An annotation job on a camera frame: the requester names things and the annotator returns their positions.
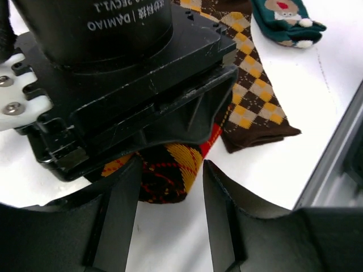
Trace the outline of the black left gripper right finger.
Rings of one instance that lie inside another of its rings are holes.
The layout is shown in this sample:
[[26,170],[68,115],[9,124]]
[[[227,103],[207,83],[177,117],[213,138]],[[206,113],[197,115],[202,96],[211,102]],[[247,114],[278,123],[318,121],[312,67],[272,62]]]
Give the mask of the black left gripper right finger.
[[362,208],[275,205],[212,161],[203,188],[214,271],[361,271]]

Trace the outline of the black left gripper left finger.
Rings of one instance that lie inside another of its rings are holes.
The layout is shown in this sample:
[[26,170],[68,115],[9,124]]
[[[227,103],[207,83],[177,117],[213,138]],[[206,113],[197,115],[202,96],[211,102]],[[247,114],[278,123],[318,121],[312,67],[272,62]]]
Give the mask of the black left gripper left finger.
[[142,162],[45,206],[1,205],[2,271],[124,271]]

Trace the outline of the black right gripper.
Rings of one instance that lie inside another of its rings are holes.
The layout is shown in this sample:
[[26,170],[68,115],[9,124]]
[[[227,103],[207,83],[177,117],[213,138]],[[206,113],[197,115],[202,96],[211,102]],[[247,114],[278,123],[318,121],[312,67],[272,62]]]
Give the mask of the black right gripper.
[[231,100],[235,42],[226,27],[170,1],[15,1],[29,31],[16,50],[23,88],[52,108],[28,125],[37,161],[72,181],[165,143],[199,144]]

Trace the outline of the black red yellow argyle sock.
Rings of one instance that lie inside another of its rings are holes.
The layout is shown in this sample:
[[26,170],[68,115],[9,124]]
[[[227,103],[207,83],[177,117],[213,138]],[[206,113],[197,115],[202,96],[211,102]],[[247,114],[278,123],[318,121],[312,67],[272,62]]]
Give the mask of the black red yellow argyle sock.
[[189,193],[202,161],[222,133],[215,122],[210,138],[202,144],[170,143],[134,152],[106,164],[101,172],[107,177],[132,157],[142,159],[142,180],[138,200],[154,204],[179,203]]

